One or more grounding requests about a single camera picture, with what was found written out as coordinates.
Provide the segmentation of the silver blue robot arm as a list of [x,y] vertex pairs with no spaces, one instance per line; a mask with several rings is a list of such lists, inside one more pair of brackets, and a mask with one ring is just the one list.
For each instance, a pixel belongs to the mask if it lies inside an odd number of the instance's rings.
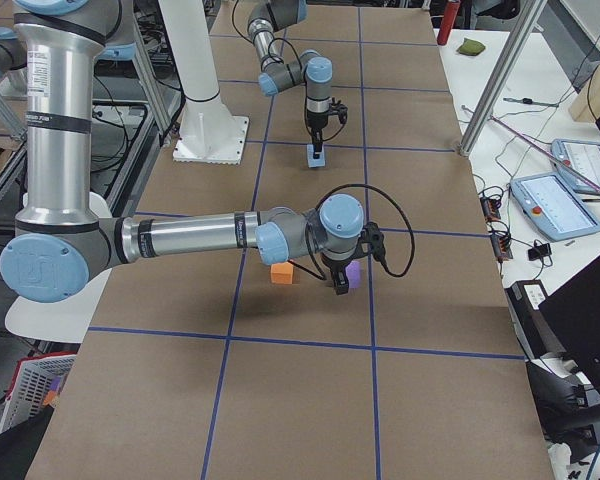
[[[93,74],[106,50],[132,57],[132,1],[13,1],[16,30],[27,47],[28,199],[16,236],[0,256],[7,285],[50,303],[80,292],[101,272],[139,258],[196,251],[257,248],[266,265],[320,254],[336,294],[348,292],[346,266],[368,254],[372,226],[360,202],[326,194],[314,209],[286,207],[181,220],[99,218],[89,204]],[[160,1],[185,97],[182,138],[174,158],[238,164],[249,120],[232,116],[220,96],[201,1]],[[286,63],[274,33],[306,18],[306,1],[260,1],[246,26],[260,62],[262,92],[302,85],[310,166],[324,166],[322,130],[347,108],[330,95],[331,61],[314,50]]]
[[316,168],[326,164],[323,130],[336,113],[331,97],[332,62],[315,50],[306,50],[287,62],[274,46],[277,32],[304,21],[306,15],[304,1],[262,1],[250,14],[247,34],[260,62],[258,82],[264,95],[273,97],[300,85],[306,88],[307,161]]

